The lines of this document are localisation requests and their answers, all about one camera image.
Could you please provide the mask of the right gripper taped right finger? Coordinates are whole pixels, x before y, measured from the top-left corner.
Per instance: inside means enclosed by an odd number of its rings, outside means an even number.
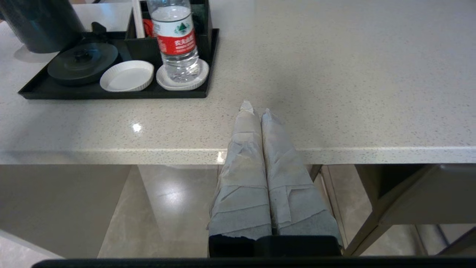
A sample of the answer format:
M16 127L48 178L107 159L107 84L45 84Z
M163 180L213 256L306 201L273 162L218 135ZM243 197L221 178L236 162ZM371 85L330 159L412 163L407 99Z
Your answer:
M261 117L272 228L279 236L333 236L340 230L279 118Z

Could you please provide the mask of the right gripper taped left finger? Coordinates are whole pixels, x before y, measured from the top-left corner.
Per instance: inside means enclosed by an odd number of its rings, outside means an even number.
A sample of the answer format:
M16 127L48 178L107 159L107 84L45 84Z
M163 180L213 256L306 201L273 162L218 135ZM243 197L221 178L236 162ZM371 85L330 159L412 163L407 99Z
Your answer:
M246 100L236 116L219 174L208 234L245 239L272 234L260 117Z

